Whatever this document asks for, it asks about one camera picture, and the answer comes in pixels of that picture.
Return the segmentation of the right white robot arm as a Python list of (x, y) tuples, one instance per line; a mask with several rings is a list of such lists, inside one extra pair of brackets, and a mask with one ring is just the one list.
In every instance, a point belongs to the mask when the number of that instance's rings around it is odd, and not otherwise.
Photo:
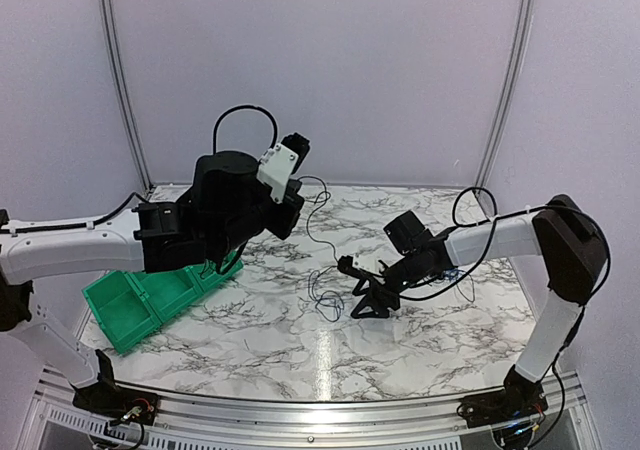
[(388, 317), (406, 299), (407, 290), (448, 270), (474, 270), (486, 260), (508, 257), (542, 258), (549, 294), (528, 343), (500, 391), (462, 403), (467, 415), (523, 415), (534, 406), (542, 379), (572, 343), (588, 303), (608, 278), (611, 253), (600, 226), (568, 195), (559, 194), (542, 206), (473, 224), (455, 223), (437, 234), (407, 211), (384, 231), (401, 256), (395, 263), (363, 256), (338, 261), (339, 271), (358, 281), (353, 290), (360, 299), (352, 313), (355, 319)]

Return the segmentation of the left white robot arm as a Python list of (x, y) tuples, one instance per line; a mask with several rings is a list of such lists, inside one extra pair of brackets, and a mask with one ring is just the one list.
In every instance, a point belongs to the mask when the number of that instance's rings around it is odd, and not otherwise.
[(35, 280), (93, 271), (148, 274), (210, 265), (227, 274), (264, 231), (285, 240), (304, 204), (294, 175), (310, 142), (274, 135), (256, 158), (212, 148), (174, 202), (127, 203), (103, 217), (25, 222), (1, 213), (1, 329), (54, 365), (106, 415), (125, 408), (108, 357), (82, 344), (32, 296)]

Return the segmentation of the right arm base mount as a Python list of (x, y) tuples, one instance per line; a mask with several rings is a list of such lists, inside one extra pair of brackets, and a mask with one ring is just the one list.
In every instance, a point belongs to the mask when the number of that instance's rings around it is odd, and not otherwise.
[(463, 397), (456, 413), (468, 428), (477, 428), (541, 415), (547, 409), (544, 394), (523, 403), (518, 397), (509, 397), (505, 390), (498, 390)]

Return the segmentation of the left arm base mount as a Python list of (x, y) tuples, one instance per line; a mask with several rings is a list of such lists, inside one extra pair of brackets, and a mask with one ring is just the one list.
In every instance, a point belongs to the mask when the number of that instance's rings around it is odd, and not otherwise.
[(131, 420), (152, 425), (158, 410), (159, 395), (126, 387), (119, 387), (116, 391), (91, 390), (87, 387), (74, 391), (72, 404), (76, 408), (112, 420), (119, 420), (134, 407), (140, 407), (140, 415), (132, 416)]

